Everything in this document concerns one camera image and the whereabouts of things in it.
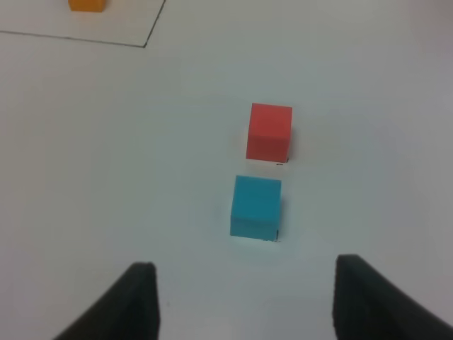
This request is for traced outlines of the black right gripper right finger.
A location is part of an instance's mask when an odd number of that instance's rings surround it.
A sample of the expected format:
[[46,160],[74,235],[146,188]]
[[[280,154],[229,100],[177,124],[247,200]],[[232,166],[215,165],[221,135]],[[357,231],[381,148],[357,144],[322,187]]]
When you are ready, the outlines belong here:
[[452,326],[418,304],[356,254],[336,259],[337,339],[451,339]]

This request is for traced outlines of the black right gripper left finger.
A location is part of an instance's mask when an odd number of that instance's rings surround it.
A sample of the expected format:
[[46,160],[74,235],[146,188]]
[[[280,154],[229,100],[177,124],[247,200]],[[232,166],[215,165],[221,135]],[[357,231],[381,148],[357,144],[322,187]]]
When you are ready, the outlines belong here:
[[156,267],[132,264],[58,339],[158,339]]

